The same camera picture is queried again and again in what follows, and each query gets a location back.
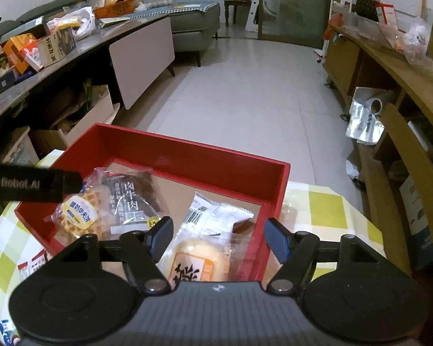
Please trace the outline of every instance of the metal screw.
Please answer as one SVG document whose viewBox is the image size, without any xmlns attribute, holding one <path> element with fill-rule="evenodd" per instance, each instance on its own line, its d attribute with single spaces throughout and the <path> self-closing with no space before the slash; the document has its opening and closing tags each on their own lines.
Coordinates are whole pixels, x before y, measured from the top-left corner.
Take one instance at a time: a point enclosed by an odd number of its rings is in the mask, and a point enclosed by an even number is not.
<svg viewBox="0 0 433 346">
<path fill-rule="evenodd" d="M 149 292 L 160 292 L 167 287 L 167 283 L 162 279 L 150 279 L 146 281 L 144 287 Z"/>
<path fill-rule="evenodd" d="M 271 283 L 271 288 L 277 292 L 288 292 L 289 290 L 292 290 L 293 287 L 294 284 L 288 279 L 277 279 Z"/>
</svg>

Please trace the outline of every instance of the sofa leg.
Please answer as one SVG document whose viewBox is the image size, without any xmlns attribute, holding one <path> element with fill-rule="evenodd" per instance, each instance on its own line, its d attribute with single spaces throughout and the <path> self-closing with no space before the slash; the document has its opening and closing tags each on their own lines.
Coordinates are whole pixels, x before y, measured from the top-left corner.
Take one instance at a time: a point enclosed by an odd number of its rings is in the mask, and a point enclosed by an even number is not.
<svg viewBox="0 0 433 346">
<path fill-rule="evenodd" d="M 200 68 L 200 52 L 196 51 L 194 55 L 196 56 L 197 67 Z"/>
<path fill-rule="evenodd" d="M 169 66 L 167 66 L 167 70 L 170 72 L 170 74 L 172 76 L 175 76 L 175 70 L 173 69 L 173 65 L 169 64 Z"/>
</svg>

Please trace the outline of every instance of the door frame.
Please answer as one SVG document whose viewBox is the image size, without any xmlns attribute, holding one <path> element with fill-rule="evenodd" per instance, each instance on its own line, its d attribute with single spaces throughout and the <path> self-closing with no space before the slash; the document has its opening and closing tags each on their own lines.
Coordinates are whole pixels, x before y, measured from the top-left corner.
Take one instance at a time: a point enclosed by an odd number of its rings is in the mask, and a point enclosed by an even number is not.
<svg viewBox="0 0 433 346">
<path fill-rule="evenodd" d="M 329 12 L 330 12 L 330 0 L 326 0 L 327 3 L 324 6 L 324 11 L 326 12 L 325 16 L 327 17 L 326 21 L 324 22 L 324 31 L 327 29 L 327 25 L 329 22 Z M 312 48 L 318 48 L 322 49 L 324 46 L 324 41 L 321 39 L 315 40 L 315 39 L 305 39 L 300 40 L 298 38 L 295 38 L 293 36 L 288 35 L 270 35 L 270 34 L 263 34 L 263 0 L 260 0 L 259 4 L 259 10 L 258 10 L 258 39 L 259 40 L 270 40 L 270 41 L 278 41 L 282 43 L 290 43 L 290 44 L 297 44 L 301 46 L 307 46 Z"/>
</svg>

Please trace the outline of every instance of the blue blanket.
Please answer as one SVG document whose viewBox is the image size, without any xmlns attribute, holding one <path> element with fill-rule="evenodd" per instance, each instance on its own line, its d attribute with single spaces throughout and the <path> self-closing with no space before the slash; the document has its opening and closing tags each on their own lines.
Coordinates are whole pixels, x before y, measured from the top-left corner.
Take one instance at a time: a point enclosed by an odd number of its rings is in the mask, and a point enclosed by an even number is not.
<svg viewBox="0 0 433 346">
<path fill-rule="evenodd" d="M 209 8 L 218 4 L 216 1 L 196 1 L 192 3 L 174 3 L 171 6 L 154 7 L 149 10 L 139 11 L 137 13 L 131 13 L 125 15 L 130 18 L 144 18 L 150 16 L 156 16 L 158 14 L 173 14 L 182 13 L 185 11 L 199 10 L 205 13 Z"/>
</svg>

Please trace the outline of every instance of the sliding door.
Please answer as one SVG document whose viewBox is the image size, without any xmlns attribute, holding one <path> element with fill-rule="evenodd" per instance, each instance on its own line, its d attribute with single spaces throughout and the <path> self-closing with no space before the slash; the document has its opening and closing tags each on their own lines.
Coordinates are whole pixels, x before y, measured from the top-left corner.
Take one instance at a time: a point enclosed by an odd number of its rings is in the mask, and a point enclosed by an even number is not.
<svg viewBox="0 0 433 346">
<path fill-rule="evenodd" d="M 330 0 L 261 0 L 259 39 L 322 48 Z"/>
</svg>

